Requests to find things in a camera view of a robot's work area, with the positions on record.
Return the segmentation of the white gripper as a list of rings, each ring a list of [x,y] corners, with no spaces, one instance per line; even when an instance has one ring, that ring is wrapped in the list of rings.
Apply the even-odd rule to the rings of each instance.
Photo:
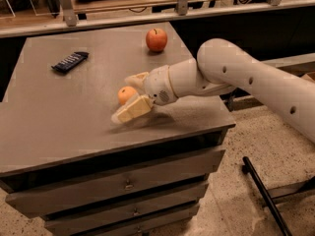
[[[155,68],[149,73],[129,76],[125,83],[138,93],[145,94],[135,94],[119,107],[111,116],[111,121],[115,124],[127,123],[149,113],[153,108],[153,102],[156,105],[167,105],[178,99],[170,83],[167,65]]]

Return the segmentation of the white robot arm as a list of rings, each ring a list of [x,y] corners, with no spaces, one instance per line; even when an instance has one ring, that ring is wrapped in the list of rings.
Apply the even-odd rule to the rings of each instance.
[[[239,88],[315,142],[315,84],[260,62],[221,38],[204,42],[196,58],[130,76],[125,82],[138,91],[112,115],[116,124],[181,97],[221,95]]]

